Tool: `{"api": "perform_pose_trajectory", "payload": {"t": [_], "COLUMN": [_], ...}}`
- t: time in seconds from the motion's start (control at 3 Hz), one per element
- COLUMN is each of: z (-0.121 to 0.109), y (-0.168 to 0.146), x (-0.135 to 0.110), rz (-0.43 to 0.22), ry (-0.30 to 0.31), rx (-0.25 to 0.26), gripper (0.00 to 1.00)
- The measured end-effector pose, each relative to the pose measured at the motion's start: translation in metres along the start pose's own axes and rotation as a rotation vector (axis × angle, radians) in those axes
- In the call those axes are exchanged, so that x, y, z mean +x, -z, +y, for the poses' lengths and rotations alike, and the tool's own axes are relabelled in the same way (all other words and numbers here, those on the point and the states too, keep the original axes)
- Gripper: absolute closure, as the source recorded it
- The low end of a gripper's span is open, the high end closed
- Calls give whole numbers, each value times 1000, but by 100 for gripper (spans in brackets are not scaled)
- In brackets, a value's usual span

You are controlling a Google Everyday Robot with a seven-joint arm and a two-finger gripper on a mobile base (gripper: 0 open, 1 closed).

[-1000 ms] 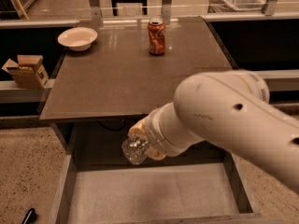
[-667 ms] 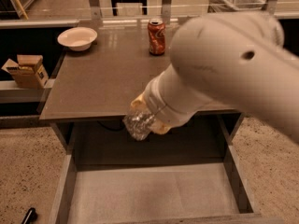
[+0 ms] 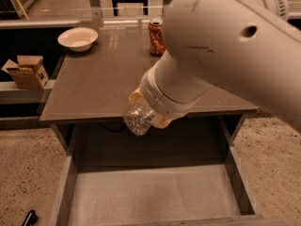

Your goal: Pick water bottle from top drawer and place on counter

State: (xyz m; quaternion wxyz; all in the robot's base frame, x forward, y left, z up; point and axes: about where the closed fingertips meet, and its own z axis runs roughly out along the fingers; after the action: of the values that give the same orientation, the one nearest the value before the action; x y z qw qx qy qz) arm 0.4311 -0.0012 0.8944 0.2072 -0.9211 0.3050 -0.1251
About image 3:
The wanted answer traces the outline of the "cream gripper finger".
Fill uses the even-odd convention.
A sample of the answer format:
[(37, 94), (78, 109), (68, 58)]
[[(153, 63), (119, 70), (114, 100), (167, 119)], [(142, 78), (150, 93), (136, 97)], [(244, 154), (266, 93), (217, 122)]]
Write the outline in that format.
[(160, 113), (155, 113), (154, 117), (151, 119), (150, 124), (159, 129), (164, 129), (172, 122), (172, 119), (169, 119)]
[(143, 105), (147, 101), (142, 93), (141, 87), (135, 89), (129, 96), (129, 105)]

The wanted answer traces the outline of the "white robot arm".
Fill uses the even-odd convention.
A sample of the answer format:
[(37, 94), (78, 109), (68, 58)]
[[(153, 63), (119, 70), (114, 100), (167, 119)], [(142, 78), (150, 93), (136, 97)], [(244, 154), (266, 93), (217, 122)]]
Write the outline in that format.
[(163, 40), (123, 115), (134, 134), (167, 127), (212, 87), (301, 130), (301, 31), (288, 22), (287, 0), (173, 0)]

